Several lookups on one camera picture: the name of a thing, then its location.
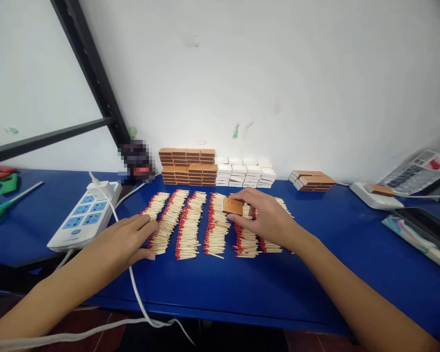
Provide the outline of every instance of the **right hand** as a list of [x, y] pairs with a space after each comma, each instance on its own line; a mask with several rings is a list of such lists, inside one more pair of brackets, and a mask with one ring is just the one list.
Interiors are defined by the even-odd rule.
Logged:
[[246, 187], [239, 193], [230, 195], [229, 198], [249, 203], [251, 205], [249, 215], [252, 216], [257, 209], [258, 217], [256, 220], [248, 220], [237, 214], [228, 214], [227, 218], [266, 241], [291, 249], [298, 233], [301, 231], [307, 233], [273, 196]]

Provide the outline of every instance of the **electrical outlet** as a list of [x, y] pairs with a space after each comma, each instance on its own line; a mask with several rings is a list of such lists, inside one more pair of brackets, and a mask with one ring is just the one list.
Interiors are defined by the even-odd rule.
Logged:
[[92, 201], [94, 201], [94, 197], [93, 196], [86, 196], [85, 198], [83, 198], [81, 204], [91, 203]]
[[73, 212], [72, 215], [84, 214], [88, 211], [88, 208], [89, 208], [89, 204], [88, 205], [80, 205], [77, 209], [75, 209], [75, 211]]
[[91, 211], [91, 212], [93, 212], [93, 211], [101, 211], [101, 210], [104, 209], [104, 207], [106, 206], [107, 203], [108, 203], [108, 202], [96, 203], [96, 204], [92, 207], [92, 209], [91, 209], [90, 211]]
[[47, 244], [49, 249], [55, 252], [67, 252], [70, 248], [82, 249], [107, 228], [112, 216], [108, 203], [115, 206], [122, 190], [118, 182], [110, 182], [110, 185], [114, 190], [111, 200], [98, 199], [87, 189], [81, 198], [76, 199], [75, 207], [63, 219]]
[[92, 223], [97, 223], [100, 216], [101, 216], [101, 213], [88, 215], [87, 218], [85, 219], [85, 221], [83, 222], [83, 226], [90, 225]]
[[77, 227], [78, 225], [80, 225], [82, 219], [83, 217], [70, 218], [62, 228], [66, 229], [66, 228]]

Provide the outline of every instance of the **matchbox in hand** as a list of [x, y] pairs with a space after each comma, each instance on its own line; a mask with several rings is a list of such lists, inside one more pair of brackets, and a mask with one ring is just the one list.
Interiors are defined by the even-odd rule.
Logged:
[[221, 204], [221, 211], [227, 214], [238, 214], [243, 215], [243, 203], [239, 200], [233, 200], [225, 197]]

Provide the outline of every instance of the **white cable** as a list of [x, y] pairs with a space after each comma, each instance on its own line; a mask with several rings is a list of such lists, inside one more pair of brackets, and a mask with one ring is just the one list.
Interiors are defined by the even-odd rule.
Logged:
[[62, 266], [64, 266], [64, 264], [68, 261], [68, 259], [70, 258], [70, 256], [72, 255], [72, 253], [75, 252], [75, 248], [71, 248], [68, 250], [67, 254], [65, 255], [65, 257], [62, 259], [62, 261], [60, 262], [59, 265], [57, 265], [57, 267], [55, 268], [54, 272], [56, 272], [57, 270], [59, 270]]
[[140, 186], [138, 186], [137, 188], [131, 190], [129, 193], [127, 193], [125, 196], [123, 196], [116, 204], [116, 208], [119, 206], [119, 204], [122, 203], [123, 200], [125, 200], [128, 196], [131, 196], [133, 193], [137, 192], [140, 188], [142, 188], [142, 186], [145, 186], [145, 183], [142, 183]]
[[99, 308], [99, 306], [82, 306], [82, 307], [75, 308], [73, 311], [93, 310], [93, 309], [98, 309], [98, 308]]
[[[342, 182], [336, 182], [336, 184], [340, 184], [341, 186], [350, 186], [348, 183], [342, 183]], [[433, 195], [433, 196], [406, 196], [406, 195], [402, 195], [402, 194], [399, 194], [396, 192], [395, 192], [395, 194], [398, 197], [404, 197], [404, 198], [440, 198], [440, 195], [439, 196], [436, 196], [436, 195]]]
[[[116, 222], [119, 221], [119, 218], [116, 215], [116, 209], [115, 207], [112, 205], [112, 202], [109, 200], [109, 197], [106, 195], [106, 193], [99, 187], [99, 180], [94, 177], [93, 173], [91, 173], [91, 171], [89, 172], [89, 175], [91, 177], [91, 179], [93, 180], [94, 185], [101, 191], [101, 193], [106, 197], [106, 199], [108, 200], [108, 203], [111, 206], [112, 212], [114, 214], [114, 218], [116, 219]], [[133, 194], [135, 191], [137, 191], [138, 189], [140, 189], [144, 184], [138, 186], [135, 190], [129, 192], [124, 198], [122, 198], [119, 203], [121, 201], [123, 201], [127, 196]], [[189, 339], [189, 341], [191, 341], [191, 343], [195, 346], [196, 344], [192, 341], [191, 337], [187, 334], [186, 330], [184, 330], [184, 327], [182, 326], [182, 324], [180, 323], [179, 320], [177, 319], [171, 319], [168, 323], [163, 323], [163, 322], [159, 322], [159, 321], [152, 321], [150, 319], [150, 317], [147, 314], [147, 311], [145, 310], [145, 307], [143, 307], [143, 303], [142, 300], [140, 298], [140, 295], [138, 293], [138, 289], [137, 289], [137, 285], [135, 283], [135, 278], [133, 276], [133, 271], [132, 271], [132, 266], [129, 266], [129, 272], [131, 274], [131, 281], [132, 281], [132, 288], [133, 288], [133, 292], [135, 294], [135, 297], [137, 298], [137, 302], [138, 305], [140, 306], [140, 310], [142, 311], [143, 316], [145, 317], [145, 319], [147, 319], [147, 322], [153, 326], [154, 328], [162, 328], [164, 326], [170, 326], [172, 325], [175, 321], [179, 324], [179, 326], [181, 327], [182, 331], [184, 332], [184, 334], [186, 335], [186, 337]]]
[[49, 336], [17, 338], [0, 341], [0, 351], [12, 351], [20, 349], [31, 349], [34, 347], [50, 345], [56, 342], [74, 342], [86, 339], [87, 337], [99, 333], [101, 331], [116, 328], [124, 324], [144, 323], [145, 318], [140, 319], [123, 319], [114, 323], [105, 324], [81, 333], [60, 333]]

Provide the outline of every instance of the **stack of matchboxes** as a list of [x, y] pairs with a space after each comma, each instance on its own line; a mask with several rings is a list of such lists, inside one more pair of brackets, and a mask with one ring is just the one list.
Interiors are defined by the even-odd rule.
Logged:
[[309, 192], [326, 192], [336, 184], [336, 181], [321, 171], [294, 170], [288, 180], [297, 190]]
[[216, 186], [270, 188], [276, 174], [272, 168], [255, 165], [217, 165]]
[[229, 187], [242, 187], [248, 168], [244, 165], [231, 165], [231, 175], [228, 182]]
[[165, 184], [214, 187], [217, 166], [206, 164], [192, 164], [189, 167], [165, 166], [161, 175]]
[[192, 164], [189, 166], [190, 186], [215, 186], [217, 166], [207, 164]]
[[215, 185], [228, 187], [228, 184], [230, 182], [231, 173], [232, 173], [231, 165], [218, 164], [217, 165], [217, 178], [215, 179]]
[[276, 173], [272, 168], [263, 168], [261, 172], [261, 178], [258, 181], [257, 188], [270, 188], [277, 177]]
[[187, 167], [191, 164], [214, 164], [215, 149], [161, 148], [161, 165]]
[[165, 166], [161, 175], [165, 184], [189, 186], [189, 168], [186, 166]]

